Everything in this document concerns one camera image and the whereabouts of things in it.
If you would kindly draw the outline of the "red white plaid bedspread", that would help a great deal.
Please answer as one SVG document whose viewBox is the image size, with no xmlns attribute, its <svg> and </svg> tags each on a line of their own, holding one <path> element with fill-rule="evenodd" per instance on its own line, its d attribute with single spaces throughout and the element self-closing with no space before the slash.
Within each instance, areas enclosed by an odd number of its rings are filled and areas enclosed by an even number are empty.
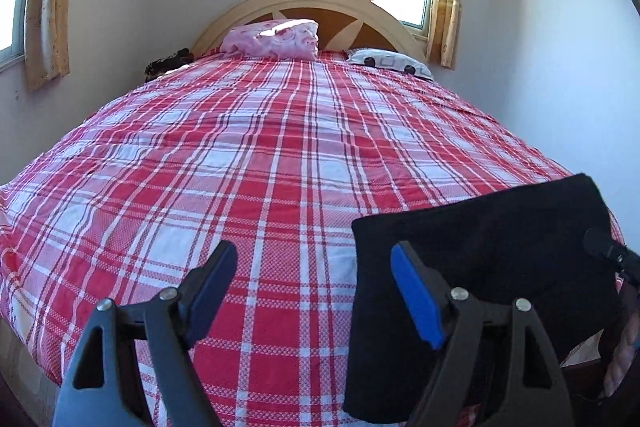
<svg viewBox="0 0 640 427">
<path fill-rule="evenodd" d="M 137 303 L 223 239 L 238 274 L 192 355 L 229 426 L 349 426 L 352 221 L 565 170 L 438 84 L 207 57 L 106 104 L 1 189 L 1 314 L 60 381 L 102 298 Z"/>
</svg>

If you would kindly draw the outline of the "side window with frame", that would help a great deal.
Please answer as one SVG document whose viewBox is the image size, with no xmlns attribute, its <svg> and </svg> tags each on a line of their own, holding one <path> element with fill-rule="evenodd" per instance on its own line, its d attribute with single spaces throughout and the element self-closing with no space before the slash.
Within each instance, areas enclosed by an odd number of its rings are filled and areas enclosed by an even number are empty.
<svg viewBox="0 0 640 427">
<path fill-rule="evenodd" d="M 1 67 L 8 67 L 24 54 L 25 8 L 26 0 L 1 0 Z"/>
</svg>

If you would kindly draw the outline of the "beige side window curtain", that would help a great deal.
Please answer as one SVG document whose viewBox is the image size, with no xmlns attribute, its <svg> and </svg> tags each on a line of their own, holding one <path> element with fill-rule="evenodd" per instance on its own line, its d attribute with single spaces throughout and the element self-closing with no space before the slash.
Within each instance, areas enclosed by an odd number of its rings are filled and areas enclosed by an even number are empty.
<svg viewBox="0 0 640 427">
<path fill-rule="evenodd" d="M 70 0 L 26 0 L 25 79 L 32 92 L 70 73 L 69 8 Z"/>
</svg>

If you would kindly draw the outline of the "black pants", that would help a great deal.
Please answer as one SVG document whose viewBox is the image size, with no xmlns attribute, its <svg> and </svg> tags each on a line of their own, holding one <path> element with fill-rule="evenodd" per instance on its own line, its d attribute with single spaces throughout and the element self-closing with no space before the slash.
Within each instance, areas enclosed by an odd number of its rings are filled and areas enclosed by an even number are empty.
<svg viewBox="0 0 640 427">
<path fill-rule="evenodd" d="M 592 228 L 610 231 L 611 221 L 585 174 L 352 222 L 357 287 L 344 411 L 372 424 L 406 421 L 434 369 L 435 352 L 390 272 L 394 245 L 409 242 L 424 265 L 477 299 L 528 299 L 565 360 L 603 329 L 622 328 L 615 273 L 582 245 Z"/>
</svg>

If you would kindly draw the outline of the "beige wooden headboard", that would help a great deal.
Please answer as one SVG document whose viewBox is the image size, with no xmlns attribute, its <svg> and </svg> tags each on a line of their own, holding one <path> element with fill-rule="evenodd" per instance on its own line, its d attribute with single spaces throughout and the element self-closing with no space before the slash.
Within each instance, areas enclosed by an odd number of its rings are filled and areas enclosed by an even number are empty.
<svg viewBox="0 0 640 427">
<path fill-rule="evenodd" d="M 340 52 L 375 48 L 425 60 L 424 46 L 395 17 L 370 0 L 244 0 L 213 21 L 191 51 L 201 56 L 220 46 L 235 26 L 265 20 L 314 20 L 319 48 Z"/>
</svg>

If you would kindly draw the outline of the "pink floral pillow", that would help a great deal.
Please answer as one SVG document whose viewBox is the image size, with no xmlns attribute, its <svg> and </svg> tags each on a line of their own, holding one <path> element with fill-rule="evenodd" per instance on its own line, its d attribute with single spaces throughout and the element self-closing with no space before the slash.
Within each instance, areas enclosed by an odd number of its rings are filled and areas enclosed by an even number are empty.
<svg viewBox="0 0 640 427">
<path fill-rule="evenodd" d="M 314 20 L 265 20 L 229 30 L 219 47 L 227 55 L 269 60 L 317 61 L 318 23 Z"/>
</svg>

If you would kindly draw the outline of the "white pillow with black dots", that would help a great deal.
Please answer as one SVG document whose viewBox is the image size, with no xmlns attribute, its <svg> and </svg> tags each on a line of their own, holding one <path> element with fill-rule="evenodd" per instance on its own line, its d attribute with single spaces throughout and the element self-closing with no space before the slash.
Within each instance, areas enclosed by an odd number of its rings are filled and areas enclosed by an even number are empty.
<svg viewBox="0 0 640 427">
<path fill-rule="evenodd" d="M 375 48 L 360 48 L 347 50 L 346 56 L 349 64 L 401 72 L 401 74 L 428 81 L 434 80 L 431 69 L 406 54 Z"/>
</svg>

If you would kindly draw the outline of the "black item beside bed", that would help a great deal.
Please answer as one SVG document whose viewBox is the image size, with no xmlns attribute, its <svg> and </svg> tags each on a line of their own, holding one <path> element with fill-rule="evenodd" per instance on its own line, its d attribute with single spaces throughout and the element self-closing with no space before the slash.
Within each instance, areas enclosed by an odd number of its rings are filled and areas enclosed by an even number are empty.
<svg viewBox="0 0 640 427">
<path fill-rule="evenodd" d="M 183 48 L 169 56 L 159 58 L 158 60 L 146 65 L 144 70 L 145 82 L 150 82 L 166 72 L 178 69 L 184 65 L 193 63 L 194 54 L 188 49 Z"/>
</svg>

